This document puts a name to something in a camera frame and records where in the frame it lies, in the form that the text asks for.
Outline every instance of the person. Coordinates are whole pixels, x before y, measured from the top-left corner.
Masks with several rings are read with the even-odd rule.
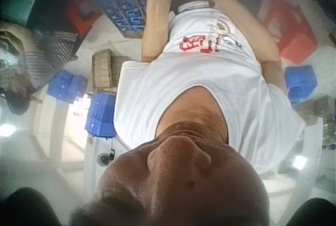
[[[238,0],[148,0],[142,62],[123,64],[114,112],[133,150],[113,162],[70,225],[268,225],[258,174],[304,123],[279,51]]]
[[[33,94],[43,88],[67,62],[75,60],[72,50],[77,34],[41,33],[1,21],[0,38],[11,43],[23,58],[24,71],[13,74],[4,92],[10,111],[22,115],[32,100],[41,103]]]

